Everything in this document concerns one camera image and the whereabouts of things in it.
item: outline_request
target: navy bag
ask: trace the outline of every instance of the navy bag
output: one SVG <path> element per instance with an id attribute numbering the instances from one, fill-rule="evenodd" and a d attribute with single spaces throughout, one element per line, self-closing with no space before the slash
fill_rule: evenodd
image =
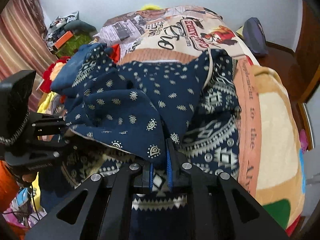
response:
<path id="1" fill-rule="evenodd" d="M 251 52 L 257 57 L 263 57 L 268 54 L 266 37 L 260 21 L 256 17 L 248 19 L 243 26 L 244 43 Z"/>

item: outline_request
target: black metal bracket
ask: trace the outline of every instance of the black metal bracket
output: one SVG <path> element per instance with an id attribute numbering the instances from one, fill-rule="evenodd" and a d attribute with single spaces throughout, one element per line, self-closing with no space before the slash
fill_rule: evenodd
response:
<path id="1" fill-rule="evenodd" d="M 189 239 L 288 239 L 285 231 L 229 174 L 204 173 L 186 162 L 170 139 L 166 143 L 172 191 L 187 194 Z M 93 174 L 31 228 L 25 240 L 128 239 L 132 196 L 150 193 L 150 171 L 150 163 L 138 159 L 123 165 L 116 174 Z"/>
<path id="2" fill-rule="evenodd" d="M 4 159 L 15 174 L 22 175 L 60 163 L 69 141 L 41 141 L 38 136 L 60 134 L 66 128 L 62 116 L 30 112 L 26 127 L 12 146 L 5 147 Z"/>

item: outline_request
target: metal screw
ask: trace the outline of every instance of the metal screw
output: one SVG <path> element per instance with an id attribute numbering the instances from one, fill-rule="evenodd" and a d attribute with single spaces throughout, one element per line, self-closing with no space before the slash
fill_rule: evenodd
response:
<path id="1" fill-rule="evenodd" d="M 139 167 L 140 167 L 140 165 L 138 163 L 132 163 L 129 166 L 130 170 L 132 170 L 132 171 L 135 171 L 135 170 L 139 169 Z"/>
<path id="2" fill-rule="evenodd" d="M 191 163 L 183 163 L 182 168 L 184 168 L 185 170 L 190 170 L 192 168 L 192 164 Z"/>
<path id="3" fill-rule="evenodd" d="M 220 177 L 221 177 L 221 179 L 227 180 L 230 178 L 230 175 L 226 172 L 222 172 L 222 173 L 220 173 Z"/>
<path id="4" fill-rule="evenodd" d="M 98 173 L 92 174 L 91 177 L 90 177 L 90 179 L 91 179 L 92 181 L 98 181 L 99 179 L 101 179 L 101 175 L 98 174 Z"/>
<path id="5" fill-rule="evenodd" d="M 58 152 L 53 152 L 53 156 L 58 158 L 60 156 L 60 154 Z"/>

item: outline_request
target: pink object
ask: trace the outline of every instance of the pink object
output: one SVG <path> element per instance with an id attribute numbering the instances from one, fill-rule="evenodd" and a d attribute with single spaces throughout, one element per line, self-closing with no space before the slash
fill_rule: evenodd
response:
<path id="1" fill-rule="evenodd" d="M 300 143 L 301 143 L 301 149 L 302 149 L 302 153 L 305 153 L 305 151 L 308 148 L 308 139 L 307 139 L 307 134 L 306 131 L 304 129 L 302 129 L 299 132 L 299 139 L 300 139 Z"/>
<path id="2" fill-rule="evenodd" d="M 8 208 L 5 213 L 10 213 L 12 212 L 13 210 L 11 208 Z M 25 226 L 23 226 L 22 224 L 19 223 L 19 221 L 17 220 L 17 218 L 15 217 L 15 215 L 13 213 L 10 213 L 10 214 L 4 214 L 3 217 L 5 218 L 5 220 L 11 224 L 14 224 L 18 227 L 21 227 L 21 228 L 25 228 Z"/>

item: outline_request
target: orange object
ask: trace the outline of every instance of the orange object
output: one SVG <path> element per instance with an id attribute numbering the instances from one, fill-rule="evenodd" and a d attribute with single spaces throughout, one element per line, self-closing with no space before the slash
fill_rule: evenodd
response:
<path id="1" fill-rule="evenodd" d="M 19 186 L 17 185 L 16 180 L 9 173 L 2 161 L 0 161 L 0 181 L 0 212 L 2 213 L 6 211 L 11 201 L 19 191 Z M 8 224 L 21 240 L 24 239 L 24 235 L 28 230 L 27 228 L 20 228 L 16 225 Z"/>
<path id="2" fill-rule="evenodd" d="M 111 48 L 113 48 L 113 53 L 109 56 L 114 63 L 118 63 L 118 61 L 120 60 L 120 45 L 119 44 L 115 44 L 112 45 Z"/>
<path id="3" fill-rule="evenodd" d="M 71 31 L 66 32 L 62 35 L 60 39 L 54 44 L 54 46 L 59 49 L 63 44 L 65 44 L 73 36 Z"/>

